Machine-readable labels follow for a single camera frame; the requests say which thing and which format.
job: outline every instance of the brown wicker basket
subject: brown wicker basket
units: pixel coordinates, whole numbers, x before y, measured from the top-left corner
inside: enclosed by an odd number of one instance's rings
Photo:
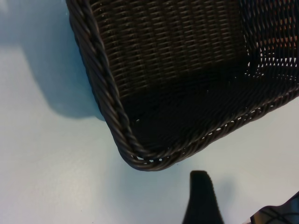
[[[67,0],[123,159],[165,169],[299,94],[297,0]]]

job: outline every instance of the black object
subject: black object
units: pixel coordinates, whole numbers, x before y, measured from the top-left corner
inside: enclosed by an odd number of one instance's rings
[[[66,0],[123,159],[168,168],[299,95],[297,0]]]
[[[190,180],[190,200],[183,224],[223,224],[209,175],[192,171]]]

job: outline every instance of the wicker basket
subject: wicker basket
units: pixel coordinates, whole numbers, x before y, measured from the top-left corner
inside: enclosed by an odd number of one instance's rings
[[[123,159],[158,171],[299,94],[297,0],[67,0]]]

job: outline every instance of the woven pattern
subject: woven pattern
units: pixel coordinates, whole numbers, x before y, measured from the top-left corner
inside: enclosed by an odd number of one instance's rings
[[[92,0],[120,96],[246,53],[237,1]]]
[[[165,169],[299,95],[296,0],[67,0],[123,159]]]

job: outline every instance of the white table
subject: white table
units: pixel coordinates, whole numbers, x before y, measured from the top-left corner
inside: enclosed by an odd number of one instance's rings
[[[62,0],[0,0],[0,223],[180,224],[206,170],[227,224],[299,191],[299,99],[161,172],[120,157]]]

